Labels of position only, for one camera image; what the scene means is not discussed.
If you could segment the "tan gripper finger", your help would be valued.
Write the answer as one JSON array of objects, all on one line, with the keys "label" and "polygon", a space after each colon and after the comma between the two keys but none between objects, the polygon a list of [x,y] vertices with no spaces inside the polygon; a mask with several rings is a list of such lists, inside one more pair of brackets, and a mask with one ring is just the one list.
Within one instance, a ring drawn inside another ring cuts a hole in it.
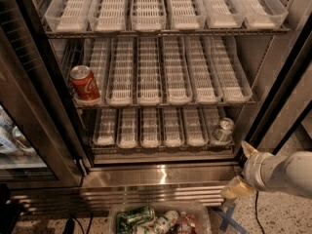
[{"label": "tan gripper finger", "polygon": [[247,158],[250,158],[252,155],[257,153],[257,150],[244,140],[241,142],[241,146],[243,148],[244,155]]},{"label": "tan gripper finger", "polygon": [[255,190],[249,186],[239,175],[233,177],[230,182],[221,190],[220,194],[225,199],[254,194]]}]

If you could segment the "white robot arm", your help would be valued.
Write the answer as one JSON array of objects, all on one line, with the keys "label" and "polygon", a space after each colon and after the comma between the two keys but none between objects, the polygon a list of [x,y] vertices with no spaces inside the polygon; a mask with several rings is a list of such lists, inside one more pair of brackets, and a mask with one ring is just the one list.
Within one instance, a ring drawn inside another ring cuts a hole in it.
[{"label": "white robot arm", "polygon": [[312,153],[295,152],[289,156],[260,152],[241,142],[247,161],[240,175],[221,190],[225,199],[236,199],[257,192],[283,192],[312,198]]}]

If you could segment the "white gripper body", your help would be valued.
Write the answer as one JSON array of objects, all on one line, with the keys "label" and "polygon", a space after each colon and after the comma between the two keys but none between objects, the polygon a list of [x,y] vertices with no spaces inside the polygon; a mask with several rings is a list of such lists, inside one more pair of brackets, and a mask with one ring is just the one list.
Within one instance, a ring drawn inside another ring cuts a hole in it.
[{"label": "white gripper body", "polygon": [[267,152],[253,153],[245,163],[242,175],[246,183],[256,191],[274,191],[265,182],[261,170],[266,164],[275,160],[275,156]]}]

